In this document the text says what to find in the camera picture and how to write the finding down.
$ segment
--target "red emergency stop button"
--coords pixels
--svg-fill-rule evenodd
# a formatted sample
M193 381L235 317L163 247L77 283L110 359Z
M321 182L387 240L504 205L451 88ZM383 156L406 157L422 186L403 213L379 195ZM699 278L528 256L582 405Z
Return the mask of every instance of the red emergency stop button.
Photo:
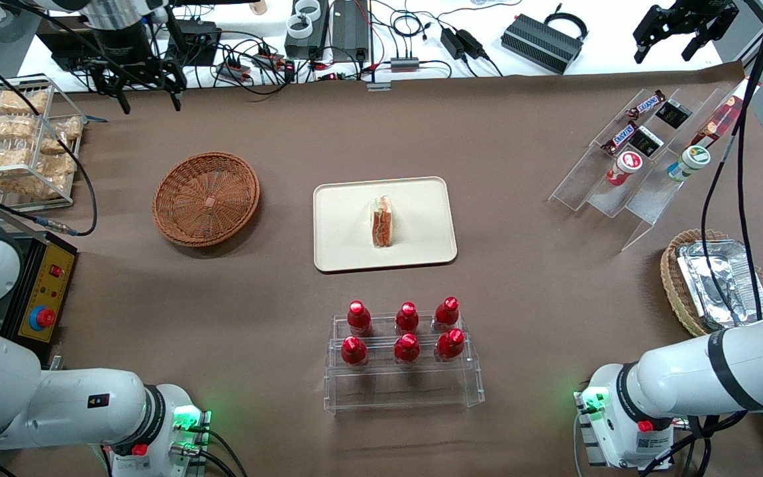
M55 312L49 308L43 308L37 312L36 322L42 328L48 328L55 324Z

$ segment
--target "wicker basket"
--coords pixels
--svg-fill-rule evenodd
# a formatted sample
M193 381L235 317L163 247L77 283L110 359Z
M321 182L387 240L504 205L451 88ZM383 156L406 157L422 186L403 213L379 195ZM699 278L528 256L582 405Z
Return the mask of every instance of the wicker basket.
M721 240L727 239L729 236L724 233L715 232L713 230L707 230L705 232L705 238L708 240ZM661 283L664 284L664 290L667 292L667 299L670 301L670 306L673 308L673 312L676 317L679 318L679 322L682 323L687 331L693 336L708 335L711 330L706 329L702 322L699 320L696 310L693 307L693 299L691 298L690 291L687 289L685 279L682 277L682 271L679 269L679 264L676 262L676 247L682 244L689 244L690 242L696 242L702 240L702 233L699 229L686 230L685 232L676 235L673 241L665 248L664 253L661 254ZM761 269L755 268L755 274L758 274L761 284L763 285L763 273Z
M152 220L167 239L207 247L229 239L258 207L258 177L236 155L189 157L161 180L152 198Z

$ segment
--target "green indicator light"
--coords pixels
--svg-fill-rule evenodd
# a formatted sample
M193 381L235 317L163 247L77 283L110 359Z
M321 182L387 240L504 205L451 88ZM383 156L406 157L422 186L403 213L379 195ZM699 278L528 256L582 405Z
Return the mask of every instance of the green indicator light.
M185 429L199 424L202 415L194 405L182 405L173 412L173 427Z

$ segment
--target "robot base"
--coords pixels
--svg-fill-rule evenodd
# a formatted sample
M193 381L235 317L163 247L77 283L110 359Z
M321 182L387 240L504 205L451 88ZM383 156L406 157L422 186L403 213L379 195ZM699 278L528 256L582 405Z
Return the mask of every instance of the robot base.
M644 469L655 456L672 446L673 428L651 432L638 430L638 423L626 414L617 397L617 374L621 369L623 365L620 364L602 366L594 372L587 389L576 393L580 411L589 405L599 408L597 413L580 417L587 458L591 465ZM669 467L668 459L656 470Z
M119 456L110 452L111 475L114 477L185 477L190 458L170 453L170 446L185 442L194 444L195 435L176 429L178 419L194 419L202 423L204 413L194 407L190 396L175 384L158 384L166 402L166 416L158 436L145 455Z

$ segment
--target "white ring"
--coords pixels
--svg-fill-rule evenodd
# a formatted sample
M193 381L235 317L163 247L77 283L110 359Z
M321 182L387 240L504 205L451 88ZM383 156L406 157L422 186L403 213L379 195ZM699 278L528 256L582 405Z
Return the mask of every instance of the white ring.
M320 18L320 2L317 0L299 0L299 2L296 2L294 5L294 8L296 9L296 15L302 15L305 13L305 15L310 19L310 21L317 21L318 18ZM310 12L303 12L303 9L312 8L313 11Z
M297 30L293 27L293 25L296 25L296 24L302 25L302 24L305 24L306 22L308 23L308 25L305 25L305 28L301 30ZM287 35L290 35L290 37L296 38L297 40L301 40L303 38L307 38L311 36L312 30L314 30L314 25L311 23L311 19L308 18L308 15L305 15L305 13L300 13L299 15L294 15L287 19Z

